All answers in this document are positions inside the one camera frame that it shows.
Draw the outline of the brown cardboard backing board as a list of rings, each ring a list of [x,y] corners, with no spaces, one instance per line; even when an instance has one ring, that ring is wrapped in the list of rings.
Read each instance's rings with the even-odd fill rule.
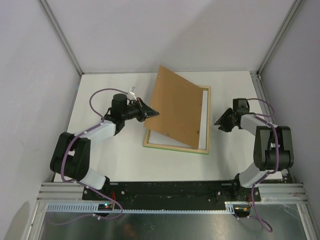
[[[194,149],[199,148],[203,89],[164,66],[158,68],[150,107],[158,116],[144,127]]]

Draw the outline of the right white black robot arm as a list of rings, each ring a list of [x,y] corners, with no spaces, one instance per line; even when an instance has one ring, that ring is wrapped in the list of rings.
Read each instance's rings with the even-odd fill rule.
[[[231,196],[242,201],[249,189],[256,188],[268,176],[289,169],[294,164],[292,132],[288,126],[280,126],[268,121],[272,114],[251,111],[249,101],[269,103],[259,98],[235,98],[214,123],[218,129],[230,133],[233,128],[245,130],[254,136],[253,163],[237,174],[230,188]]]

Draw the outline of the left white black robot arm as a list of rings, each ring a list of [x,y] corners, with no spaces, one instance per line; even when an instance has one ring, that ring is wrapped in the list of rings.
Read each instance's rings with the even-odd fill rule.
[[[126,121],[136,119],[144,122],[159,114],[139,97],[130,100],[125,93],[115,94],[111,107],[97,124],[79,133],[60,134],[50,161],[50,170],[60,174],[63,181],[70,178],[93,188],[93,194],[98,199],[107,199],[111,188],[106,183],[110,180],[90,167],[91,149],[117,135]]]

